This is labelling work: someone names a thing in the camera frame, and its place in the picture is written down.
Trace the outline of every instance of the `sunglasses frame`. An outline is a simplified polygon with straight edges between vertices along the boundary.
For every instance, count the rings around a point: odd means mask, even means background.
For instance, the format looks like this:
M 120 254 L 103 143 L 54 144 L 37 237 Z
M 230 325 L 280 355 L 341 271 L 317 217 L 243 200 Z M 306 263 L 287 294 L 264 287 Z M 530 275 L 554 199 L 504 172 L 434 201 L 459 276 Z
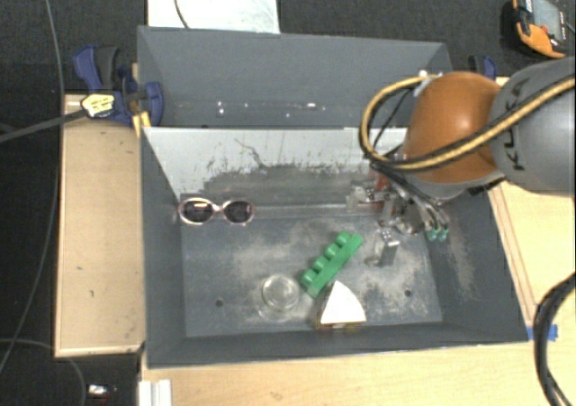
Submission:
M 190 219 L 186 218 L 185 206 L 189 203 L 192 203 L 192 202 L 206 203 L 212 207 L 212 214 L 207 221 L 195 222 L 195 221 L 191 221 Z M 243 221 L 243 222 L 231 221 L 225 213 L 226 208 L 228 206 L 230 206 L 233 203 L 238 203 L 238 202 L 247 203 L 247 205 L 249 206 L 250 216 L 248 217 L 248 219 L 246 221 Z M 222 217 L 224 218 L 224 220 L 231 225 L 244 226 L 244 225 L 247 225 L 248 223 L 252 222 L 252 219 L 254 219 L 254 216 L 256 214 L 256 206 L 254 205 L 254 203 L 252 203 L 248 200 L 245 200 L 244 198 L 232 198 L 232 199 L 228 200 L 227 202 L 225 202 L 222 206 L 220 206 L 219 204 L 216 204 L 216 203 L 210 201 L 208 198 L 204 198 L 203 196 L 187 196 L 186 198 L 184 198 L 180 202 L 180 204 L 178 204 L 178 217 L 180 218 L 180 221 L 185 225 L 193 225 L 194 227 L 199 227 L 199 226 L 205 225 L 209 221 L 213 220 L 219 214 L 221 214 Z

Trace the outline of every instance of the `white triangular object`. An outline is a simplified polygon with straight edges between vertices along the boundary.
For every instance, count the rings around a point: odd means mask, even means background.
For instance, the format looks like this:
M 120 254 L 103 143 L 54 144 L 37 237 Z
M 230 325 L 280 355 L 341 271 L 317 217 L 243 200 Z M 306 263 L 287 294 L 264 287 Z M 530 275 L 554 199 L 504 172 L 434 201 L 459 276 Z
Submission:
M 357 297 L 345 285 L 336 281 L 319 318 L 320 326 L 366 322 L 366 314 Z

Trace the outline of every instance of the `yellow cable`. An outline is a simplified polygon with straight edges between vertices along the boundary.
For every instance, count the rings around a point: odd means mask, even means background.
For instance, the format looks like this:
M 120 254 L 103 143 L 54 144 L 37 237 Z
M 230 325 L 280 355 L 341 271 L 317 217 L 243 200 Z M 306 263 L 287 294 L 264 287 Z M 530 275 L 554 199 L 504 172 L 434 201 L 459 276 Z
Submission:
M 370 101 L 364 110 L 364 115 L 360 124 L 360 144 L 372 159 L 382 161 L 383 163 L 389 163 L 392 167 L 394 167 L 394 169 L 398 169 L 400 171 L 424 170 L 435 167 L 436 165 L 459 158 L 462 155 L 465 155 L 466 153 L 480 147 L 481 145 L 485 144 L 489 140 L 495 138 L 497 135 L 515 125 L 520 120 L 524 119 L 538 107 L 541 107 L 546 102 L 554 99 L 557 95 L 574 88 L 573 77 L 562 81 L 558 85 L 549 87 L 534 100 L 530 101 L 528 104 L 522 106 L 522 108 L 512 113 L 507 119 L 489 128 L 482 134 L 479 134 L 474 139 L 464 142 L 462 145 L 456 147 L 455 149 L 447 150 L 431 158 L 426 158 L 419 161 L 395 161 L 376 153 L 374 147 L 368 139 L 368 122 L 370 121 L 370 117 L 372 116 L 375 106 L 379 104 L 386 95 L 389 95 L 392 92 L 395 92 L 404 87 L 421 83 L 425 79 L 425 77 L 413 77 L 385 87 L 377 95 L 374 96 L 374 98 Z

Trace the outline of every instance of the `wooden table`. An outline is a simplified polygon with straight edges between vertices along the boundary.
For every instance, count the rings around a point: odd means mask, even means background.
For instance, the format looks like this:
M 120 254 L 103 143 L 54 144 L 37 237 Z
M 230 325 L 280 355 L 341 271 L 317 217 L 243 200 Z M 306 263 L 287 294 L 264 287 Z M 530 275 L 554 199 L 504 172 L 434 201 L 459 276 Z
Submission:
M 78 107 L 67 98 L 67 112 Z M 145 339 L 138 141 L 111 122 L 64 130 L 55 330 L 57 356 L 135 352 Z M 572 200 L 502 185 L 490 195 L 525 316 L 574 270 Z M 576 316 L 556 318 L 550 366 L 576 399 Z M 172 381 L 175 406 L 545 405 L 532 343 L 149 371 Z

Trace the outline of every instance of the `orange device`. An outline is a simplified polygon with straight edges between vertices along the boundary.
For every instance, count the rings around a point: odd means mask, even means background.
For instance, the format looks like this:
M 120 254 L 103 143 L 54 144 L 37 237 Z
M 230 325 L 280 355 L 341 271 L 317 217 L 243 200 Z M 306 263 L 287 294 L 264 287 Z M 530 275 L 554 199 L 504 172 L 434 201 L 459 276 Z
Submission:
M 568 52 L 564 14 L 548 0 L 512 0 L 517 33 L 524 44 L 551 59 Z

